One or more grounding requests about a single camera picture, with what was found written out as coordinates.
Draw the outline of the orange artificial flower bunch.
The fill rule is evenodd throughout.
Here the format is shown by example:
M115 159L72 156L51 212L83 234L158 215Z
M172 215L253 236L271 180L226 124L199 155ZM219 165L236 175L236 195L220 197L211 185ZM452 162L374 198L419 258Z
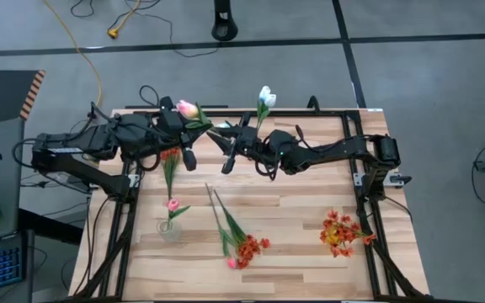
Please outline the orange artificial flower bunch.
M245 269L250 265L255 255L259 255L263 250L271 247L271 242L268 238L261 238L258 240L253 235L247 234L227 210L217 192L214 190L213 193L221 206L229 227L229 231L225 230L234 241L234 247L232 248L231 254L237 259L236 269Z
M339 244L337 247L329 246L323 241L326 231L338 234ZM329 247L329 251L334 258L338 256L350 258L354 254L352 243L355 240L361 240L364 245L369 246L375 239L375 234L363 232L361 225L353 221L350 215L340 214L336 210L330 210L326 219L322 222L320 240Z
M160 157L167 185L168 198L171 199L173 197L173 181L181 161L181 151L177 147L171 148L162 151Z

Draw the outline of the large hazard striped mat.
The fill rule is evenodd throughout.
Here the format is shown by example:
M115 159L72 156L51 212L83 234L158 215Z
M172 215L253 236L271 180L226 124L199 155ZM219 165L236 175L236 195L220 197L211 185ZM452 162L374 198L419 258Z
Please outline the large hazard striped mat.
M45 70L0 71L0 122L29 118L45 75Z

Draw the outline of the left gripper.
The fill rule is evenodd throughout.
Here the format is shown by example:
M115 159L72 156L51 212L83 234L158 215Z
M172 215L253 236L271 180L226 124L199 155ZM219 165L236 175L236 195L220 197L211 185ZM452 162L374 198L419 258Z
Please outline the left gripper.
M157 128L168 135L165 141L171 147L177 147L183 154L183 162L188 171L194 171L197 160L192 147L204 133L202 129L186 129L189 120L179 112L174 111L170 97L162 97L159 100L160 114L157 118Z

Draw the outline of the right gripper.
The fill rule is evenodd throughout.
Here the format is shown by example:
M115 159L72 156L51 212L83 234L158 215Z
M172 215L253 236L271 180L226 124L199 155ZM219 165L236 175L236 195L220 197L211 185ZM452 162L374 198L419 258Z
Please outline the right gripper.
M251 113L245 112L237 125L226 122L227 127L221 129L221 136L213 131L206 133L222 153L227 155L227 160L221 170L223 173L230 173L233 170L237 154L241 152L243 155L247 155L248 150L254 149L258 139L258 130L248 125L250 119Z

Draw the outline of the pink artificial tulip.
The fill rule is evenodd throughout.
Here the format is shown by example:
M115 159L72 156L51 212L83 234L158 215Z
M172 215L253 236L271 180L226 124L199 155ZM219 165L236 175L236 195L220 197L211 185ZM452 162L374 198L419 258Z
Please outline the pink artificial tulip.
M198 104L192 104L180 100L176 104L177 111L188 121L184 126L186 129L198 129L201 127L212 127L212 123L205 115Z
M189 206L182 206L178 199L172 198L167 203L168 207L168 228L173 227L173 220L182 215L185 211L189 209Z
M219 235L220 235L223 256L226 259L227 266L231 269L236 269L237 268L237 259L231 254L232 248L234 247L234 241L232 240L231 236L227 233L227 231L223 228L223 226L220 223L220 219L219 219L219 216L217 214L216 207L214 205L214 201L213 201L213 198L212 198L212 191L211 191L210 187L208 186L208 184L205 185L205 188L206 188L206 191L207 191L207 194L208 194L208 197L209 197L210 206L213 210L217 230L218 230Z

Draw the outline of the black stand base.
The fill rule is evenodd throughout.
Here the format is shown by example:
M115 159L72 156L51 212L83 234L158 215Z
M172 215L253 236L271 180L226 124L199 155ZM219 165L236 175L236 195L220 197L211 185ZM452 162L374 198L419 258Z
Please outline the black stand base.
M233 40L238 33L231 8L231 0L214 0L214 24L211 35L220 42Z

